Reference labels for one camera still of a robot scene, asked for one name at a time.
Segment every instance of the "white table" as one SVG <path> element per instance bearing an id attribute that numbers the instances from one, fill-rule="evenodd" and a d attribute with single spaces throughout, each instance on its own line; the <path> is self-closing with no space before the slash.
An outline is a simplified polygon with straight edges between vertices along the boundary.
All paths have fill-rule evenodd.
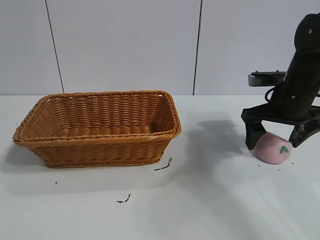
<path id="1" fill-rule="evenodd" d="M 162 161 L 81 169 L 46 168 L 12 143 L 39 98 L 0 96 L 2 240 L 320 238 L 320 134 L 281 165 L 253 158 L 240 116 L 263 96 L 176 96 L 183 130 Z M 292 130 L 264 126 L 286 139 Z"/>

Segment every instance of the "black cable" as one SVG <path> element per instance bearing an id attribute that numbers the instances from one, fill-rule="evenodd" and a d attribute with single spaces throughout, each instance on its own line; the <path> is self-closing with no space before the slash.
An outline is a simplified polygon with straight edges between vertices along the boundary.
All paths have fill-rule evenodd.
<path id="1" fill-rule="evenodd" d="M 269 96 L 269 94 L 270 94 L 272 91 L 275 90 L 275 88 L 276 88 L 276 87 L 274 86 L 273 88 L 269 89 L 269 90 L 265 93 L 264 99 L 265 99 L 265 101 L 266 101 L 267 103 L 270 103 L 270 99 L 268 99 L 268 96 Z"/>

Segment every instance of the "basket rim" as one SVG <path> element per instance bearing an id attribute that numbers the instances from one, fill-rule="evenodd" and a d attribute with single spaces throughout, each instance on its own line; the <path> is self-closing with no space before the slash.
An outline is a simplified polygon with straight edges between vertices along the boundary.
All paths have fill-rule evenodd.
<path id="1" fill-rule="evenodd" d="M 41 110 L 41 106 L 46 104 L 47 101 L 54 98 L 70 98 L 70 97 L 90 97 L 90 96 L 110 96 L 110 95 L 131 95 L 131 94 L 158 94 L 168 97 L 169 107 L 173 113 L 173 128 L 167 131 L 158 131 L 153 133 L 127 133 L 127 134 L 100 134 L 100 135 L 82 135 L 82 136 L 69 136 L 69 137 L 23 137 L 23 131 L 25 126 L 32 122 L 33 118 L 37 116 L 37 113 Z M 131 91 L 103 91 L 103 92 L 74 92 L 74 93 L 57 93 L 50 94 L 42 97 L 34 107 L 29 111 L 28 115 L 21 122 L 19 127 L 17 127 L 14 135 L 13 141 L 21 146 L 47 146 L 47 145 L 77 145 L 86 142 L 87 144 L 108 144 L 108 143 L 118 143 L 125 141 L 126 143 L 132 142 L 149 142 L 153 141 L 164 141 L 165 139 L 172 139 L 177 137 L 182 131 L 180 119 L 175 106 L 173 97 L 163 90 L 131 90 Z"/>

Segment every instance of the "green leaf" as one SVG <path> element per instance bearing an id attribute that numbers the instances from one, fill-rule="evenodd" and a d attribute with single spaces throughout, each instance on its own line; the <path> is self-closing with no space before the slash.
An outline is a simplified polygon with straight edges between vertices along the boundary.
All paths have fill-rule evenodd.
<path id="1" fill-rule="evenodd" d="M 282 146 L 281 150 L 280 150 L 280 154 L 283 154 L 283 153 L 288 153 L 289 150 L 286 146 Z"/>

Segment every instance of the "black debris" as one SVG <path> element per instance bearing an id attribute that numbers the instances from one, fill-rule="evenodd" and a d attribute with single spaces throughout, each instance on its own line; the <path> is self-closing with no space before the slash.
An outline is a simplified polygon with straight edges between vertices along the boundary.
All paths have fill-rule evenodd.
<path id="1" fill-rule="evenodd" d="M 128 195 L 128 198 L 125 201 L 116 201 L 116 202 L 119 204 L 126 203 L 126 202 L 128 202 L 130 196 L 131 196 L 131 194 Z"/>
<path id="2" fill-rule="evenodd" d="M 157 168 L 157 169 L 155 169 L 155 171 L 166 169 L 166 168 L 170 167 L 171 162 L 172 162 L 172 157 L 169 158 L 167 166 L 164 166 L 164 167 L 161 167 L 161 168 Z"/>

